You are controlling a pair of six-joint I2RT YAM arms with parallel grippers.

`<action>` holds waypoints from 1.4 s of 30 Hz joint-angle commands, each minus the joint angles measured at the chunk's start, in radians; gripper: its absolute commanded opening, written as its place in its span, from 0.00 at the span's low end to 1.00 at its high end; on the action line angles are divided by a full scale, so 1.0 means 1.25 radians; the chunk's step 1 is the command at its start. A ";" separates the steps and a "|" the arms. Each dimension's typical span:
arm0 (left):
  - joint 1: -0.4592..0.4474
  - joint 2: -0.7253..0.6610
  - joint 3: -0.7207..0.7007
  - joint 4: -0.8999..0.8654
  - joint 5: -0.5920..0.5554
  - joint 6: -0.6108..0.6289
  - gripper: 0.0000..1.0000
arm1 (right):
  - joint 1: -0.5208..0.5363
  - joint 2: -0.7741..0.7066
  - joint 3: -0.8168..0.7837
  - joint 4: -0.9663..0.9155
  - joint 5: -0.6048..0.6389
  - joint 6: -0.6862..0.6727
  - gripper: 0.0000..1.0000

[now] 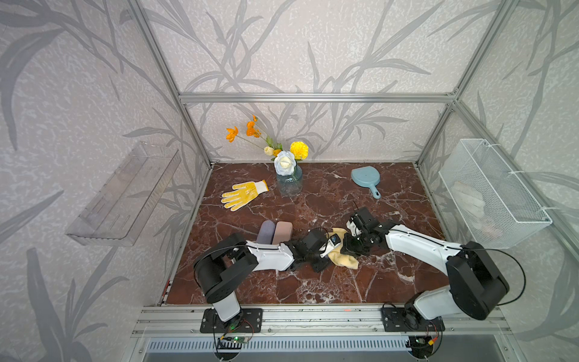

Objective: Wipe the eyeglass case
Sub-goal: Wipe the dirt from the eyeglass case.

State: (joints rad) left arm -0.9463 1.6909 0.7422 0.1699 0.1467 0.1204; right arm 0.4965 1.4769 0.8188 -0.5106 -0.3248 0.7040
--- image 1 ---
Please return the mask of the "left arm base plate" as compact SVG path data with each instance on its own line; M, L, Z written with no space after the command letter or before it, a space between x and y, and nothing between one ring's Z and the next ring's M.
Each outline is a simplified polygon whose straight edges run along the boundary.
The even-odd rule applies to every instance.
M222 321L214 309L206 309L200 333L259 333L262 328L263 309L241 309L234 318Z

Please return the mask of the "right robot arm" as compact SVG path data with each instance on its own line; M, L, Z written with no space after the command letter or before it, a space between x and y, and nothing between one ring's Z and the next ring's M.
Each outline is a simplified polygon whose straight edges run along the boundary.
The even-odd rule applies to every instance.
M393 221L380 222L367 208L355 211L346 226L343 254L363 256L373 247L387 247L448 277L447 286L420 292L405 304L407 315L415 319L429 321L463 312L482 321L510 291L488 250L476 242L461 245L431 238Z

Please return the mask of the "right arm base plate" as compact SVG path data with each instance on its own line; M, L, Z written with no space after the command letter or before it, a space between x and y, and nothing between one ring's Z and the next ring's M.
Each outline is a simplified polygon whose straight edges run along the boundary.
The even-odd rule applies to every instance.
M412 309L394 307L393 305L382 306L381 322L385 332L437 334L446 330L441 318L427 320Z

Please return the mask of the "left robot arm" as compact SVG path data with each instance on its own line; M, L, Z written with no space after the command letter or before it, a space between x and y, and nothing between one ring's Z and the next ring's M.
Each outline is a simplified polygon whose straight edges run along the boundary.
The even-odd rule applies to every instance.
M243 316L235 291L252 272L293 272L304 265L321 272L330 264L330 252L340 244L336 233L321 228L280 244L260 244L235 233L195 261L195 280L220 321L227 324Z

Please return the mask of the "yellow microfiber cloth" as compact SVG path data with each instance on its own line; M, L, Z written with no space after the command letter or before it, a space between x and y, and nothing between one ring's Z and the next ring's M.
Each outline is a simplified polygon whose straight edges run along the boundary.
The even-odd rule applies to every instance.
M358 260L353 256L342 253L343 239L346 233L346 229L333 228L333 230L329 233L329 236L332 237L333 235L337 235L339 238L339 243L330 252L327 253L327 256L337 266L343 266L349 269L358 269Z

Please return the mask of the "pink eyeglass case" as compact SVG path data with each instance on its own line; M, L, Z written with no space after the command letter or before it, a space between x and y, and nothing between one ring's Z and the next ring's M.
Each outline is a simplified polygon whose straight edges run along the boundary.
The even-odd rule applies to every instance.
M279 245L282 242L289 241L292 238L293 225L291 222L278 221L275 226L273 245Z

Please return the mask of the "lavender eyeglass case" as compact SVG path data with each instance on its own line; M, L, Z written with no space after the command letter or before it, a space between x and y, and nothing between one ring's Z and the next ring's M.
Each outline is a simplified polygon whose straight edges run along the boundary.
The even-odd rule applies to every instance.
M262 223L259 229L259 233L256 238L257 244L272 244L274 233L276 229L276 224L271 220L266 220Z

